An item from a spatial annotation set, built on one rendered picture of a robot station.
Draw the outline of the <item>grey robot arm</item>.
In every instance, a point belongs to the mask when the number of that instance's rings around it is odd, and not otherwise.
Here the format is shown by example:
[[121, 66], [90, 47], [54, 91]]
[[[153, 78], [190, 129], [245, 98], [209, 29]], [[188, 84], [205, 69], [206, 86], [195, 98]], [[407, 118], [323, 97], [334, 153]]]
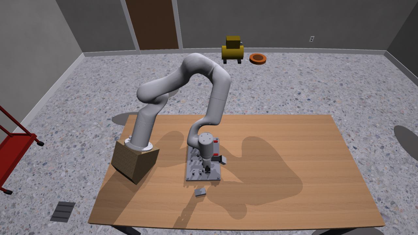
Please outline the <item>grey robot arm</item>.
[[[149, 142], [157, 114], [168, 102], [169, 92], [186, 85], [191, 76], [200, 73], [213, 84], [206, 115], [195, 122], [187, 137], [187, 145], [200, 151], [203, 159], [226, 164], [226, 157], [214, 155], [214, 137], [204, 132], [198, 135], [200, 127], [219, 125], [225, 108], [231, 77], [220, 65], [199, 53], [192, 53], [184, 58], [182, 65], [173, 73], [161, 79], [147, 82], [137, 90], [137, 98], [142, 103], [148, 103], [139, 110], [132, 136], [124, 141], [130, 149], [150, 151], [153, 148]], [[130, 141], [131, 140], [131, 141]]]

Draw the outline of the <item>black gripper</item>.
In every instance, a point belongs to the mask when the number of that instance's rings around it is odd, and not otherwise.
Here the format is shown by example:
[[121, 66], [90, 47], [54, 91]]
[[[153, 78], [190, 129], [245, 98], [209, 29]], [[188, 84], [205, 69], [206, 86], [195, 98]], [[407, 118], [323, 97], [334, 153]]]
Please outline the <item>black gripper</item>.
[[210, 159], [202, 159], [203, 161], [203, 168], [205, 168], [205, 171], [210, 171], [211, 168], [211, 158]]

